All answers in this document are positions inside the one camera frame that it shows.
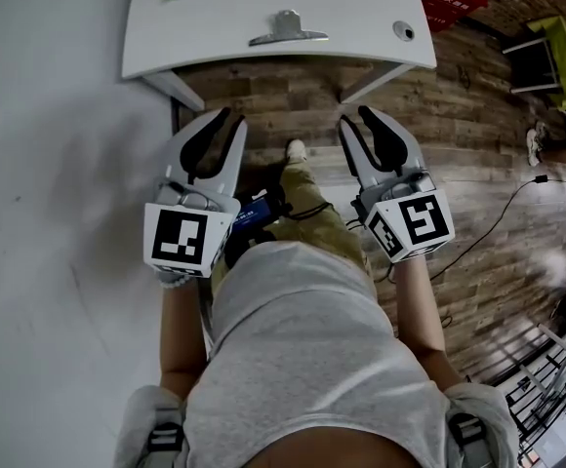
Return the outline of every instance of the metal rack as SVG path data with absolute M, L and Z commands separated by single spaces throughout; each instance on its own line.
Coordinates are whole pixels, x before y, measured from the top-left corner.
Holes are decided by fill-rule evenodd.
M 566 410 L 566 342 L 546 330 L 542 329 L 560 349 L 552 348 L 546 362 L 535 372 L 522 367 L 525 377 L 505 395 L 519 430 L 517 461 L 522 467 L 532 466 L 538 460 L 533 446 Z

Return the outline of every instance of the black cable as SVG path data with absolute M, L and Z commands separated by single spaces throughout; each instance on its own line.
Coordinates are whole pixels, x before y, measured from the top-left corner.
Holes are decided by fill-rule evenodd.
M 563 182 L 563 183 L 566 183 L 566 180 L 556 180 L 554 178 L 549 178 L 548 180 L 546 180 L 546 182 Z
M 478 243 L 480 243 L 483 239 L 485 239 L 487 236 L 489 236 L 489 234 L 492 233 L 492 231 L 496 228 L 496 226 L 500 223 L 500 221 L 503 219 L 503 217 L 505 216 L 506 213 L 506 209 L 508 209 L 508 205 L 510 205 L 510 203 L 512 202 L 513 198 L 517 195 L 517 193 L 522 190 L 524 187 L 526 187 L 526 185 L 528 185 L 529 183 L 545 183 L 545 182 L 562 182 L 562 183 L 566 183 L 566 180 L 556 180 L 553 178 L 547 178 L 547 175 L 537 175 L 535 178 L 533 178 L 532 180 L 527 181 L 526 183 L 520 185 L 517 190 L 515 192 L 513 192 L 510 196 L 510 198 L 508 199 L 508 202 L 505 205 L 505 208 L 502 210 L 502 213 L 500 214 L 500 218 L 498 218 L 498 220 L 496 220 L 496 223 L 494 223 L 491 226 L 491 229 L 489 229 L 481 238 L 479 238 L 478 240 L 476 240 L 469 248 L 467 248 L 467 250 L 465 250 L 463 253 L 461 253 L 459 256 L 457 256 L 457 258 L 452 261 L 451 263 L 449 263 L 446 267 L 444 267 L 443 269 L 441 269 L 439 272 L 437 272 L 434 276 L 432 276 L 430 278 L 430 281 L 438 278 L 441 274 L 443 274 L 446 270 L 448 270 L 450 267 L 452 267 L 455 263 L 457 263 L 461 258 L 463 258 L 466 254 L 468 254 Z
M 546 180 L 538 180 L 539 177 L 534 178 L 533 180 L 529 180 L 526 183 L 520 185 L 517 190 L 515 192 L 513 192 L 510 196 L 510 198 L 508 199 L 508 202 L 505 205 L 505 208 L 502 210 L 502 213 L 500 214 L 500 218 L 498 218 L 496 220 L 496 223 L 494 223 L 491 226 L 491 229 L 489 229 L 485 234 L 483 234 L 479 239 L 477 239 L 474 243 L 472 243 L 469 248 L 467 248 L 463 253 L 461 253 L 459 256 L 457 256 L 457 258 L 455 260 L 453 260 L 451 263 L 449 263 L 446 267 L 444 267 L 443 269 L 441 269 L 439 272 L 437 272 L 434 276 L 432 276 L 430 278 L 430 281 L 437 279 L 441 274 L 443 274 L 446 270 L 448 270 L 450 267 L 452 267 L 455 263 L 457 263 L 461 258 L 463 258 L 466 254 L 468 254 L 478 243 L 480 243 L 483 239 L 485 239 L 487 236 L 489 236 L 489 234 L 492 233 L 492 231 L 496 228 L 496 226 L 500 223 L 500 220 L 502 220 L 505 216 L 506 213 L 506 209 L 508 208 L 508 205 L 510 205 L 510 203 L 512 202 L 512 200 L 514 199 L 515 196 L 517 196 L 517 193 L 522 190 L 524 187 L 526 187 L 526 185 L 528 185 L 529 183 L 533 183 L 533 182 L 545 182 Z
M 450 326 L 452 324 L 452 316 L 450 314 L 444 316 L 441 318 L 441 327 L 445 330 L 446 328 L 448 328 L 448 326 Z
M 374 284 L 382 283 L 385 279 L 389 280 L 390 283 L 395 284 L 393 281 L 391 281 L 391 279 L 389 279 L 389 274 L 391 274 L 391 269 L 393 269 L 393 263 L 391 263 L 387 268 L 387 273 L 384 276 L 382 276 L 380 279 L 377 279 L 374 282 Z
M 287 214 L 286 217 L 290 218 L 291 220 L 296 220 L 296 221 L 300 221 L 300 220 L 306 220 L 308 218 L 312 218 L 313 216 L 318 215 L 320 212 L 322 212 L 323 210 L 326 210 L 329 207 L 332 207 L 333 205 L 331 203 L 322 203 L 321 205 L 318 205 L 317 207 L 313 207 L 310 208 L 309 210 L 305 210 L 304 212 L 299 212 L 297 214 Z

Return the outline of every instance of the white sneaker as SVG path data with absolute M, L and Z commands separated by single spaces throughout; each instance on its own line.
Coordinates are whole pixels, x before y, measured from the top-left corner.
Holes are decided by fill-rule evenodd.
M 537 142 L 541 148 L 542 140 L 547 137 L 547 125 L 543 121 L 535 123 L 535 130 L 537 131 Z
M 290 140 L 285 149 L 288 164 L 306 161 L 306 149 L 302 140 L 295 138 Z
M 528 147 L 528 164 L 531 167 L 539 165 L 539 157 L 537 153 L 541 150 L 539 144 L 539 134 L 535 129 L 530 129 L 526 132 L 526 146 Z

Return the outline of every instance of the wooden floor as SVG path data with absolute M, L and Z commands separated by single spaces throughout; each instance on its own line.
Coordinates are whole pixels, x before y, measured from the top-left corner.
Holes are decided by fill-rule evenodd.
M 564 138 L 564 119 L 536 97 L 508 93 L 510 65 L 500 44 L 462 25 L 433 41 L 435 71 L 414 69 L 361 99 L 415 135 L 447 192 L 457 238 L 428 257 L 431 275 L 491 227 L 522 183 L 539 174 L 566 180 L 566 165 L 528 166 L 526 130 L 541 119 Z M 276 58 L 194 66 L 182 78 L 207 109 L 230 106 L 246 116 L 247 168 L 280 161 L 287 140 L 302 138 L 325 196 L 352 219 L 348 202 L 358 185 L 336 124 L 342 114 L 360 120 L 356 105 L 338 104 L 336 95 L 371 67 L 342 58 Z M 182 112 L 183 123 L 188 117 Z M 382 278 L 388 261 L 369 233 L 356 231 Z M 510 367 L 538 343 L 535 325 L 566 289 L 566 183 L 528 184 L 497 229 L 433 285 L 442 316 L 450 316 L 445 332 L 455 366 L 477 380 Z M 382 281 L 377 289 L 395 323 L 393 285 Z

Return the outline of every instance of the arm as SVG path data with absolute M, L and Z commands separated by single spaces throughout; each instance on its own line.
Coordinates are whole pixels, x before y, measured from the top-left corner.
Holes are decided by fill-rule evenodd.
M 185 401 L 207 365 L 196 281 L 164 290 L 160 386 Z
M 462 380 L 446 357 L 446 342 L 423 256 L 394 265 L 398 337 L 414 353 L 428 377 L 444 391 Z

